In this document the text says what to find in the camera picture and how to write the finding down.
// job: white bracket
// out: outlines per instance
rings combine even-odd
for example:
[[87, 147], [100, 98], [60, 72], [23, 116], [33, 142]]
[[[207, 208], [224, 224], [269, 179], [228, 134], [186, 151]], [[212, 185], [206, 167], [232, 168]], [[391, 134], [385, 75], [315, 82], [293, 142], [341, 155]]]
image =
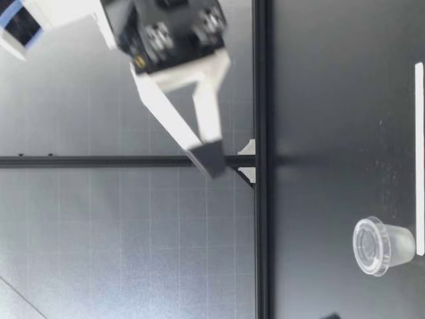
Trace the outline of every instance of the white bracket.
[[[180, 147], [191, 153], [193, 149], [222, 141], [217, 92], [229, 66], [230, 58], [227, 51], [220, 49], [205, 58], [153, 74], [144, 73], [138, 75], [131, 65], [131, 73], [141, 101]], [[199, 137], [192, 131], [165, 95], [165, 92], [182, 88], [191, 83], [197, 83], [193, 94], [193, 102], [197, 115]], [[223, 154], [209, 155], [223, 157]], [[199, 159], [198, 162], [194, 157], [196, 156], [192, 154], [191, 158], [199, 168], [203, 171], [209, 170], [204, 166], [202, 159]]]
[[[249, 143], [240, 151], [238, 155], [255, 155], [255, 140], [250, 140]], [[249, 179], [251, 184], [256, 183], [256, 168], [255, 167], [240, 167], [238, 171]]]

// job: white strip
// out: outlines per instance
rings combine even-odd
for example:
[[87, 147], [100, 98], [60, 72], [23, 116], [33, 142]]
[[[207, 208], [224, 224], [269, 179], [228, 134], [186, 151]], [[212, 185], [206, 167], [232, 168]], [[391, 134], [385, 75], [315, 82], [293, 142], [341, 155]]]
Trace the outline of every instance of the white strip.
[[416, 253], [425, 255], [424, 65], [415, 65]]

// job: black table surface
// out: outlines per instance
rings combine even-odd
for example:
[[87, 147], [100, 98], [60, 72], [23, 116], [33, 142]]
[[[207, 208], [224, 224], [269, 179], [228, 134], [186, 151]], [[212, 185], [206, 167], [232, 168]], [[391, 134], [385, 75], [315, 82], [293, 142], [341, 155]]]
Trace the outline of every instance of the black table surface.
[[425, 258], [365, 275], [359, 219], [414, 233], [423, 0], [275, 0], [270, 317], [425, 318]]

